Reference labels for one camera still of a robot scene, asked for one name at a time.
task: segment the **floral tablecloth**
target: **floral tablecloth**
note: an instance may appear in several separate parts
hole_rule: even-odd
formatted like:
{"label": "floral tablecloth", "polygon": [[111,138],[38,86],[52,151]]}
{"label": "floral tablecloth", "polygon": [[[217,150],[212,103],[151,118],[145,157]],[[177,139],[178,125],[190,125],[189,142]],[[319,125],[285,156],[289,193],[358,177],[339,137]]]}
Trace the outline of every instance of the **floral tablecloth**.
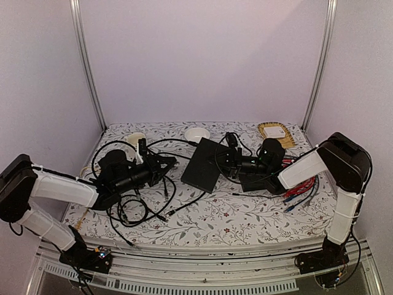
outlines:
{"label": "floral tablecloth", "polygon": [[[297,125],[285,124],[297,145],[287,150],[287,154],[298,156],[310,149],[304,134]],[[225,132],[237,132],[244,144],[254,152],[262,142],[258,123],[239,122],[176,122],[176,123],[137,123],[114,124],[105,132],[99,146],[112,140],[124,140],[133,132],[143,132],[147,143],[162,138],[183,138],[186,129],[203,127],[210,131],[211,139],[219,141]],[[180,142],[162,142],[154,146],[155,151],[173,152],[191,157],[194,147]],[[100,157],[111,149],[122,148],[130,154],[128,147],[121,144],[105,148]],[[197,198],[201,191],[181,183],[180,177],[187,166],[187,159],[178,159],[178,164],[168,173],[177,186],[174,200],[167,211]],[[298,206],[290,213],[284,213],[286,205],[282,198],[266,199],[263,197],[243,197],[230,195],[242,193],[241,186],[233,184],[220,176],[212,194],[206,194],[197,203],[177,212],[163,222],[153,218],[134,228],[125,228],[114,221],[115,227],[127,239],[134,243],[179,246],[214,246],[214,245],[251,245],[259,243],[279,243],[303,238],[319,237],[329,227],[336,200],[325,175],[320,175],[317,195],[310,202]],[[270,195],[267,191],[248,193]],[[148,206],[158,211],[166,202],[163,184],[141,190],[143,200]],[[142,215],[142,207],[131,202],[126,213],[129,220]],[[64,217],[66,224],[75,226],[85,213],[85,208],[70,204]],[[90,210],[79,231],[82,235],[111,240],[122,239],[112,230],[105,212]]]}

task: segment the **table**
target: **table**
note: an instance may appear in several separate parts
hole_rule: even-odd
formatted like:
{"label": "table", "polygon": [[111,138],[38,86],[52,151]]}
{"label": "table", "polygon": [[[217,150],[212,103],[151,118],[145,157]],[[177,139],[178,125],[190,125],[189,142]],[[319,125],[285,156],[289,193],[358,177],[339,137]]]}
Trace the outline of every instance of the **table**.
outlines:
{"label": "table", "polygon": [[[112,140],[125,140],[133,132],[143,132],[147,143],[162,138],[184,138],[184,132],[191,127],[203,127],[210,131],[211,140],[219,141],[225,132],[237,132],[244,144],[254,152],[262,143],[255,122],[170,122],[113,124],[105,131],[98,148]],[[299,156],[310,146],[295,124],[285,124],[291,132],[296,146],[287,150],[287,154]],[[130,153],[128,147],[113,144],[105,148],[98,156],[99,160],[107,151],[121,148]],[[179,142],[164,142],[155,146],[155,151],[166,151],[191,157],[194,147]],[[187,165],[187,160],[177,158],[178,164],[168,173],[177,186],[177,193],[168,211],[197,198],[201,191],[181,183],[180,177]],[[86,178],[90,171],[85,171]],[[169,193],[172,187],[168,184]],[[212,194],[170,217],[168,222],[153,218],[134,228],[125,228],[115,222],[115,227],[127,239],[135,244],[156,244],[163,246],[242,246],[266,243],[282,243],[307,238],[321,237],[329,228],[336,199],[333,189],[324,174],[320,175],[317,195],[305,206],[296,207],[290,213],[284,213],[282,198],[266,199],[261,197],[232,196],[232,192],[242,192],[241,186],[227,181],[222,176]],[[163,184],[141,190],[142,198],[148,206],[158,211],[166,202],[163,196]],[[141,208],[131,206],[126,209],[129,216],[140,216]],[[64,222],[75,226],[85,213],[85,208],[70,204]],[[89,211],[79,232],[93,238],[122,241],[112,230],[109,219],[103,211]]]}

